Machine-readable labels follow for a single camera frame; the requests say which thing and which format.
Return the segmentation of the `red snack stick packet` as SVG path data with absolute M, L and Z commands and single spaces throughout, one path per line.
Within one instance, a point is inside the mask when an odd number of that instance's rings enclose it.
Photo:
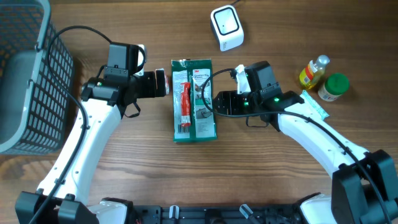
M 181 92 L 181 125 L 191 126 L 190 82 L 182 83 Z

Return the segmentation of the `green 3M gloves package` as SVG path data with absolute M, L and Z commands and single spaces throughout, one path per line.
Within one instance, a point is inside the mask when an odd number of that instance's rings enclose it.
M 174 107 L 174 142 L 202 142 L 216 139 L 216 122 L 212 109 L 213 87 L 210 59 L 173 60 L 172 90 Z M 182 83 L 190 82 L 191 126 L 181 125 Z

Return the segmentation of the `teal wet wipes pack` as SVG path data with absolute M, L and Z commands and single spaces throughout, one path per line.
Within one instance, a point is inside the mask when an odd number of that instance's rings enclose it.
M 319 116 L 321 117 L 322 120 L 325 118 L 329 117 L 330 115 L 310 96 L 310 94 L 306 91 L 303 90 L 301 95 L 305 104 L 307 104 L 312 111 L 316 111 Z

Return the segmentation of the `yellow liquid soap bottle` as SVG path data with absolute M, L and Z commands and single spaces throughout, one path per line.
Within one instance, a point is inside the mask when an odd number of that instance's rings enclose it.
M 325 74 L 326 67 L 329 63 L 330 59 L 326 55 L 320 55 L 315 60 L 309 61 L 308 65 L 298 76 L 301 87 L 305 90 L 313 88 Z

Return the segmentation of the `green round can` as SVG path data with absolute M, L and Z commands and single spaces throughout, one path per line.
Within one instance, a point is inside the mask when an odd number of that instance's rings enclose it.
M 348 91 L 349 86 L 349 80 L 344 74 L 334 73 L 318 89 L 318 95 L 324 101 L 335 101 Z

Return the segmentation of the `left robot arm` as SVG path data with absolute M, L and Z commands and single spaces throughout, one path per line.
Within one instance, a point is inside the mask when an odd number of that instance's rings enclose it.
M 87 204 L 91 181 L 109 137 L 129 105 L 169 93 L 164 69 L 144 71 L 144 45 L 113 42 L 103 77 L 84 85 L 72 131 L 52 170 L 36 192 L 21 192 L 15 211 L 20 223 L 139 223 L 133 202 L 104 198 Z

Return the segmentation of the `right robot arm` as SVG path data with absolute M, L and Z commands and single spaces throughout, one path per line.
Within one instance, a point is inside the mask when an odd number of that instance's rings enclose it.
M 299 203 L 304 223 L 391 223 L 397 218 L 397 172 L 386 151 L 369 152 L 347 140 L 303 96 L 282 92 L 268 62 L 227 71 L 237 89 L 218 93 L 216 114 L 260 117 L 297 141 L 330 176 L 330 195 L 315 194 Z

